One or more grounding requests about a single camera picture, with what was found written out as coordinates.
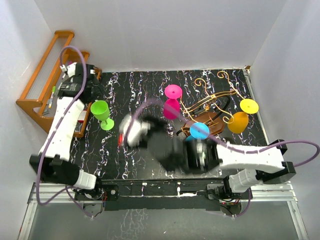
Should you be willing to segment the orange wine glass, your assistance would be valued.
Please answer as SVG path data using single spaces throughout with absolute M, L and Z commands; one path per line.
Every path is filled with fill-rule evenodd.
M 249 98 L 240 101 L 241 111 L 233 115 L 227 123 L 228 129 L 235 134 L 241 134 L 249 124 L 249 115 L 256 114 L 259 111 L 258 103 Z

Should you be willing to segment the green capped marker pen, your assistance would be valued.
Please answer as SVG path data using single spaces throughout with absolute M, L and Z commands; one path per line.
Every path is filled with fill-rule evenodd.
M 53 104 L 53 99 L 55 96 L 55 91 L 56 91 L 56 86 L 53 86 L 51 89 L 51 94 L 50 94 L 50 98 L 49 98 L 49 102 L 48 102 L 48 108 L 50 109 L 52 107 Z

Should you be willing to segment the blue wine glass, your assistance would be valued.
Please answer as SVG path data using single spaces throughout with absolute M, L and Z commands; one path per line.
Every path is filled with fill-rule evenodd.
M 185 141 L 205 140 L 210 134 L 210 129 L 206 124 L 196 122 L 189 128 L 189 133 L 190 135 L 185 139 Z

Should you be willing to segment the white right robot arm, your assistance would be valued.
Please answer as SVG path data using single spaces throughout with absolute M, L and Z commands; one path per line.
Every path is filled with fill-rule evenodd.
M 259 183 L 282 184 L 296 175 L 292 162 L 283 158 L 284 150 L 231 144 L 212 139 L 180 139 L 165 132 L 166 121 L 147 115 L 142 120 L 126 115 L 119 125 L 119 142 L 130 148 L 146 148 L 168 172 L 181 169 L 186 174 L 212 170 L 239 170 L 223 178 L 223 184 L 208 193 L 220 199 L 235 199 Z

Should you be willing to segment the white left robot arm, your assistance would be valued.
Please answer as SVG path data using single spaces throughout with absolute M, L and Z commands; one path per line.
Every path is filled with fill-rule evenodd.
M 48 137 L 37 155 L 31 155 L 29 164 L 38 181 L 64 184 L 84 190 L 93 200 L 103 195 L 97 177 L 80 169 L 70 161 L 70 147 L 78 119 L 89 103 L 98 96 L 100 83 L 92 64 L 74 62 L 66 67 L 64 80 L 57 90 L 56 109 Z

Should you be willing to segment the aluminium frame rail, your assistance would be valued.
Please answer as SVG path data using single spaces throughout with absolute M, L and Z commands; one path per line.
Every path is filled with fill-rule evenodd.
M 104 180 L 107 188 L 107 201 L 90 199 L 74 191 L 64 192 L 54 198 L 45 206 L 45 210 L 54 207 L 68 205 L 65 211 L 67 216 L 74 216 L 71 210 L 74 206 L 80 206 L 84 218 L 92 221 L 97 212 L 101 216 L 110 216 L 111 213 L 126 211 L 127 213 L 139 210 L 152 210 L 154 212 L 164 210 L 203 210 L 206 213 L 230 217 L 235 219 L 248 211 L 248 205 L 254 203 L 285 203 L 294 226 L 298 240 L 308 239 L 299 208 L 298 200 L 292 184 L 288 181 L 281 184 L 264 185 L 259 183 L 252 186 L 240 198 L 238 205 L 242 207 L 240 213 L 219 212 L 217 199 L 207 195 L 207 190 L 218 187 L 223 183 L 222 175 L 214 175 L 203 178 L 152 178 L 146 179 L 119 179 Z

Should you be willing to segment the wooden tiered shelf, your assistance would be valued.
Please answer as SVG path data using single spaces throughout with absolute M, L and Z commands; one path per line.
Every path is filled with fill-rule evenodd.
M 57 30 L 44 51 L 37 67 L 31 75 L 26 87 L 16 104 L 37 123 L 46 133 L 49 132 L 55 110 L 49 108 L 52 88 L 62 81 L 63 72 L 60 69 L 60 52 L 70 45 L 75 34 L 71 30 Z

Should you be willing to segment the green wine glass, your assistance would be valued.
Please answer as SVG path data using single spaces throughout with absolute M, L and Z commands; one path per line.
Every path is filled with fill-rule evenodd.
M 110 109 L 108 103 L 104 100 L 97 100 L 91 104 L 90 111 L 93 116 L 100 121 L 100 128 L 104 131 L 111 130 L 115 123 L 110 118 Z

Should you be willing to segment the pink wine glass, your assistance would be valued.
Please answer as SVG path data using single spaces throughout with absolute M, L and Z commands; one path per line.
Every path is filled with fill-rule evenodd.
M 163 108 L 163 115 L 165 118 L 169 120 L 177 118 L 172 112 L 170 112 L 170 109 L 174 109 L 177 112 L 180 111 L 180 103 L 178 99 L 182 96 L 182 93 L 183 91 L 181 87 L 176 84 L 170 84 L 165 88 L 164 94 L 167 97 Z

